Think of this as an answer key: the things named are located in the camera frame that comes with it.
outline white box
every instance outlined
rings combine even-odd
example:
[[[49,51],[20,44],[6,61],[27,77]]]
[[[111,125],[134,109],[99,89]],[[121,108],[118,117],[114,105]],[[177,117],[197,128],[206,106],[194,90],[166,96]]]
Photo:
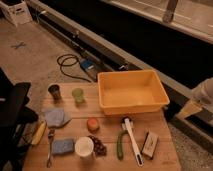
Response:
[[[16,27],[19,24],[24,24],[32,21],[29,9],[26,2],[24,1],[12,6],[8,6],[7,4],[0,1],[0,8],[2,9],[5,18]]]

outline plastic container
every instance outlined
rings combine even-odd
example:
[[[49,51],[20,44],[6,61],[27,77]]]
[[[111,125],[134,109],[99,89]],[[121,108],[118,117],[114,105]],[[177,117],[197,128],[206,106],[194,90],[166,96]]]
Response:
[[[99,103],[106,115],[155,112],[169,98],[154,70],[98,74]]]
[[[27,22],[32,21],[32,17],[30,15],[29,9],[27,7],[26,2],[21,2],[16,5],[9,6],[4,2],[0,1],[0,8],[4,13],[5,18],[14,24],[16,27],[19,24],[25,24]]]

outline metal fork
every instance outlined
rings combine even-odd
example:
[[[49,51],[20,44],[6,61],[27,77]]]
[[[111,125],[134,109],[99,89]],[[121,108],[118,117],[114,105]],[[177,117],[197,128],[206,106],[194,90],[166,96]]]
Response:
[[[51,156],[52,156],[52,142],[54,140],[54,135],[55,135],[55,129],[50,129],[48,133],[48,140],[49,140],[49,153],[47,156],[47,167],[52,166],[52,161],[51,161]]]

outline round object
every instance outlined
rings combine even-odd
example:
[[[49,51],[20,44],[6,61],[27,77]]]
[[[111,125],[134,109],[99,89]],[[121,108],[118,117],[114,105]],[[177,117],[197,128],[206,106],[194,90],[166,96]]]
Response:
[[[89,118],[87,120],[87,128],[90,132],[97,131],[99,129],[99,122],[96,118]]]
[[[93,154],[94,144],[89,137],[81,137],[75,143],[75,152],[82,158],[89,157]]]
[[[57,84],[53,84],[48,88],[49,93],[52,95],[54,100],[61,99],[60,87]]]
[[[72,96],[75,99],[76,103],[84,102],[84,91],[81,88],[76,88],[72,91]]]

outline orange plastic tub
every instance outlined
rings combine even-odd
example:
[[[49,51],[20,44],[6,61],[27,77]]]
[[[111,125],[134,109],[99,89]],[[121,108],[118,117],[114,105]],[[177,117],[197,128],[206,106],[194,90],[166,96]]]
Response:
[[[154,112],[169,98],[154,70],[98,74],[99,102],[106,115]]]

